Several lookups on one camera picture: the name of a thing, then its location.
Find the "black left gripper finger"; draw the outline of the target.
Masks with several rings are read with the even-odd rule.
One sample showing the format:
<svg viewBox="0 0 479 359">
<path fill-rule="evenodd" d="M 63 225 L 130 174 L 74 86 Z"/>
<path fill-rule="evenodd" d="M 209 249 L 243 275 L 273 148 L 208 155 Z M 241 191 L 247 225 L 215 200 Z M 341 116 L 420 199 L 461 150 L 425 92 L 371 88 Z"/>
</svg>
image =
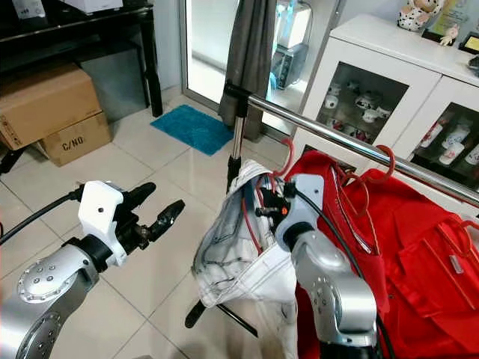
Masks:
<svg viewBox="0 0 479 359">
<path fill-rule="evenodd" d="M 165 233 L 171 229 L 171 226 L 174 226 L 178 216 L 181 215 L 183 209 L 185 209 L 185 205 L 184 200 L 178 200 L 159 212 L 156 220 L 148 227 L 148 240 L 150 240 L 150 242 L 156 242 L 157 239 L 164 236 Z"/>
<path fill-rule="evenodd" d="M 154 182 L 144 182 L 143 185 L 138 185 L 130 191 L 124 192 L 124 208 L 133 211 L 148 199 L 148 196 L 156 191 L 156 185 Z"/>
</svg>

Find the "pale washed white jeans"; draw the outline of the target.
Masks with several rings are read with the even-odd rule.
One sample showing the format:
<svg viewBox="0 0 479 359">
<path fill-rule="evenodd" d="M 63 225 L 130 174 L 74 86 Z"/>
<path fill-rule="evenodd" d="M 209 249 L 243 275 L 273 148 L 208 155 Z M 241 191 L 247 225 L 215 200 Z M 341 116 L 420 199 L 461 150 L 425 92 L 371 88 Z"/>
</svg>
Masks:
<svg viewBox="0 0 479 359">
<path fill-rule="evenodd" d="M 212 227 L 195 252 L 192 273 L 205 307 L 253 301 L 260 316 L 260 350 L 266 359 L 299 359 L 296 274 L 290 250 L 273 219 L 254 213 L 266 205 L 272 171 L 246 160 L 228 187 Z"/>
</svg>

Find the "small printed cardboard box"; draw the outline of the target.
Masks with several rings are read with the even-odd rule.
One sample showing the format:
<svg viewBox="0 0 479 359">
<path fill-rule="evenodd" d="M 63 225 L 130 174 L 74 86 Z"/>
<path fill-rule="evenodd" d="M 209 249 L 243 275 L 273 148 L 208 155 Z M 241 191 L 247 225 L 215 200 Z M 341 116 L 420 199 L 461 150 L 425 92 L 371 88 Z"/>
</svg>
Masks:
<svg viewBox="0 0 479 359">
<path fill-rule="evenodd" d="M 37 142 L 39 150 L 52 164 L 63 167 L 112 140 L 109 120 L 104 113 L 65 127 Z"/>
</svg>

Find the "blue floor mat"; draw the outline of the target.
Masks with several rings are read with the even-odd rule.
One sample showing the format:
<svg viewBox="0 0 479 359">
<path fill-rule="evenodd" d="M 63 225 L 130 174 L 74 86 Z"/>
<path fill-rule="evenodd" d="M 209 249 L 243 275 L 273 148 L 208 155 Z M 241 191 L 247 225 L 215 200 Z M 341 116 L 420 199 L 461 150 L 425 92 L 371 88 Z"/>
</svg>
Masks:
<svg viewBox="0 0 479 359">
<path fill-rule="evenodd" d="M 221 120 L 189 105 L 175 107 L 150 125 L 206 156 L 218 153 L 234 136 Z"/>
</svg>

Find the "chrome clothes rack black stand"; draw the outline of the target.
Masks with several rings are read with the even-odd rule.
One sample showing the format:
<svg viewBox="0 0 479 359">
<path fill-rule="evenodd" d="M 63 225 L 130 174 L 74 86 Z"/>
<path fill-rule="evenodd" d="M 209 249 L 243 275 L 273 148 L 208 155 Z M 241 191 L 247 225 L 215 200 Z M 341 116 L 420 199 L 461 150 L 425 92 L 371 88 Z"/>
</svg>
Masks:
<svg viewBox="0 0 479 359">
<path fill-rule="evenodd" d="M 307 117 L 298 115 L 290 109 L 276 105 L 276 103 L 270 102 L 270 100 L 264 99 L 262 96 L 258 96 L 244 89 L 242 86 L 233 85 L 232 82 L 226 82 L 225 95 L 237 101 L 236 105 L 233 106 L 233 109 L 236 111 L 233 137 L 234 144 L 230 158 L 227 161 L 227 185 L 232 185 L 232 182 L 237 178 L 237 174 L 239 174 L 240 165 L 242 165 L 242 133 L 250 107 L 259 109 L 263 113 L 288 120 L 288 122 L 293 123 L 297 129 L 304 129 L 324 140 L 331 141 L 333 144 L 336 144 L 336 146 L 346 148 L 346 150 L 349 150 L 351 153 L 359 154 L 374 163 L 388 167 L 389 160 L 386 154 L 381 150 L 363 143 L 363 141 L 343 135 L 327 126 L 323 126 L 321 123 L 315 122 L 315 120 L 309 120 Z M 465 202 L 466 204 L 479 208 L 479 192 L 472 191 L 472 189 L 466 188 L 458 182 L 453 182 L 434 172 L 425 170 L 425 168 L 420 167 L 420 165 L 396 158 L 396 167 L 394 167 L 394 170 L 400 172 L 405 177 L 420 182 L 422 185 L 425 185 L 425 187 L 435 189 L 435 191 L 451 196 L 459 202 Z"/>
</svg>

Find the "black desk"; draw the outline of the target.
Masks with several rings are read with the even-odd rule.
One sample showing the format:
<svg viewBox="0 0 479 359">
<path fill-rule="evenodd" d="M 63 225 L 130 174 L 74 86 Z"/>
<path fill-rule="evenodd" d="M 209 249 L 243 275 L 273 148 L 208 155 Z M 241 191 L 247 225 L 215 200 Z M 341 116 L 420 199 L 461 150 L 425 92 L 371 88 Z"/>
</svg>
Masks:
<svg viewBox="0 0 479 359">
<path fill-rule="evenodd" d="M 153 0 L 119 0 L 120 7 L 86 13 L 63 0 L 24 0 L 43 16 L 22 18 L 1 0 L 0 74 L 14 79 L 65 63 L 135 50 L 144 100 L 153 115 L 163 112 Z"/>
</svg>

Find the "black power adapter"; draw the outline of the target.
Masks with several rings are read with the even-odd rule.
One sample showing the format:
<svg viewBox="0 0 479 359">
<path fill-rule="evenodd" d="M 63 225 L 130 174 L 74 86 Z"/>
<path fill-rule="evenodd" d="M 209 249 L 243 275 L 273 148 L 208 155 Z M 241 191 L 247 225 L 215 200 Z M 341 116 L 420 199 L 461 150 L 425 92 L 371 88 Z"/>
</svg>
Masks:
<svg viewBox="0 0 479 359">
<path fill-rule="evenodd" d="M 27 147 L 18 148 L 18 150 L 9 150 L 0 158 L 0 174 L 7 174 L 13 170 L 14 165 L 22 157 Z"/>
</svg>

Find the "large brown cardboard box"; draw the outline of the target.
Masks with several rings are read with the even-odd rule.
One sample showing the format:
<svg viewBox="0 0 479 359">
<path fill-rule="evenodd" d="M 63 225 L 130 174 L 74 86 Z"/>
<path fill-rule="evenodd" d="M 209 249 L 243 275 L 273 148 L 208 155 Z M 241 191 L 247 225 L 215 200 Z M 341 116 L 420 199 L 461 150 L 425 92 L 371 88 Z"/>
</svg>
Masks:
<svg viewBox="0 0 479 359">
<path fill-rule="evenodd" d="M 75 64 L 3 78 L 0 133 L 11 150 L 30 146 L 102 111 L 92 78 Z"/>
</svg>

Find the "white grey appliance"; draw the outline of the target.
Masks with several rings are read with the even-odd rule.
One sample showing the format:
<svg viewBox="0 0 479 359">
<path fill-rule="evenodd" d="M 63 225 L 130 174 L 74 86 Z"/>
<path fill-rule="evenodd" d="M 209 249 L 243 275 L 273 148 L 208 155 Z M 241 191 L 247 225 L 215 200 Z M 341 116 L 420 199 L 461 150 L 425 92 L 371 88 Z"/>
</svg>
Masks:
<svg viewBox="0 0 479 359">
<path fill-rule="evenodd" d="M 284 90 L 300 81 L 311 28 L 312 7 L 307 0 L 278 0 L 269 78 L 271 89 Z"/>
</svg>

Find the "white framed glass door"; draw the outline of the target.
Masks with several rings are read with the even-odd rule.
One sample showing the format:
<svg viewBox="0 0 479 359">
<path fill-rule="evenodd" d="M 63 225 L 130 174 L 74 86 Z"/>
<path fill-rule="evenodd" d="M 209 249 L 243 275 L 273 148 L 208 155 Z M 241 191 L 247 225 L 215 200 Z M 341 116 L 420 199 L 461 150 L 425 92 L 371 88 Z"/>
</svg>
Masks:
<svg viewBox="0 0 479 359">
<path fill-rule="evenodd" d="M 230 34 L 240 0 L 178 0 L 181 85 L 187 98 L 215 111 L 222 98 Z M 274 58 L 298 63 L 287 74 L 273 73 L 267 99 L 300 112 L 316 73 L 340 0 L 277 0 L 280 31 Z"/>
</svg>

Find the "red garment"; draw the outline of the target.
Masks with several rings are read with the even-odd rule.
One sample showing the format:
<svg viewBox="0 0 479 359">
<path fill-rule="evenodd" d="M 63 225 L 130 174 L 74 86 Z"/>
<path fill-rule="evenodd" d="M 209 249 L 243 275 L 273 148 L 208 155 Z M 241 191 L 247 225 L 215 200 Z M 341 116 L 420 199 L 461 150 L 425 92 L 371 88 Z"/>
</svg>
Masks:
<svg viewBox="0 0 479 359">
<path fill-rule="evenodd" d="M 469 220 L 446 211 L 393 174 L 370 184 L 369 213 L 379 237 L 379 254 L 367 254 L 340 212 L 339 187 L 331 165 L 336 161 L 308 151 L 292 165 L 297 174 L 324 178 L 319 230 L 360 270 L 398 359 L 479 359 L 479 248 Z M 352 183 L 344 186 L 357 209 L 365 196 Z M 365 218 L 350 213 L 362 239 L 371 240 Z"/>
</svg>

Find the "white flat box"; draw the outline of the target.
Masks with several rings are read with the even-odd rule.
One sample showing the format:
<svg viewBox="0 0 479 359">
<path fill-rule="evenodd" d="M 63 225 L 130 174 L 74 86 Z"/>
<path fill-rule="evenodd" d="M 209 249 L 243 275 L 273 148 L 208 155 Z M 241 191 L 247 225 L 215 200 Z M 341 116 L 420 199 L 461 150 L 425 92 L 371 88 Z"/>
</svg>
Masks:
<svg viewBox="0 0 479 359">
<path fill-rule="evenodd" d="M 61 0 L 61 2 L 83 13 L 99 13 L 123 7 L 123 0 Z"/>
</svg>

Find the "white glass door cabinet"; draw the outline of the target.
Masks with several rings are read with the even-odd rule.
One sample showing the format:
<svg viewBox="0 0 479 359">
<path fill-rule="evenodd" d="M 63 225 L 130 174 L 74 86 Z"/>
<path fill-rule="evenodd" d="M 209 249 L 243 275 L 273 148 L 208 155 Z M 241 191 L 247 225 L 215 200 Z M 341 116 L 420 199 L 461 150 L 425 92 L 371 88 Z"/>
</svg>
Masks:
<svg viewBox="0 0 479 359">
<path fill-rule="evenodd" d="M 302 113 L 390 147 L 479 206 L 479 76 L 470 55 L 360 15 L 326 41 Z"/>
</svg>

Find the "white labelled container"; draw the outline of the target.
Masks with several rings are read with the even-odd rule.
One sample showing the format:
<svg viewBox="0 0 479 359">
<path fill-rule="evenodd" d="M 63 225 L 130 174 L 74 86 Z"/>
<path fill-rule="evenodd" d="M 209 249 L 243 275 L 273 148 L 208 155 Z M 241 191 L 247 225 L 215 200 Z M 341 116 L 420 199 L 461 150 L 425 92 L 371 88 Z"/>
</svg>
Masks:
<svg viewBox="0 0 479 359">
<path fill-rule="evenodd" d="M 45 18 L 43 0 L 11 0 L 17 19 Z"/>
</svg>

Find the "spotted cow figurine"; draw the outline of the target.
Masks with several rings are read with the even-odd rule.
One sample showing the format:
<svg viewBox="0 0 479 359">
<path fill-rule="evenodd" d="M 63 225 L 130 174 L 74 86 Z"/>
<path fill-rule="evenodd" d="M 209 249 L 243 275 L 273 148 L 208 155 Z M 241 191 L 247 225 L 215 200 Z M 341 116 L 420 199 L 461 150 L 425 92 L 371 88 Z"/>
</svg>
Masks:
<svg viewBox="0 0 479 359">
<path fill-rule="evenodd" d="M 406 0 L 406 4 L 400 8 L 397 27 L 417 33 L 444 6 L 445 0 Z"/>
</svg>

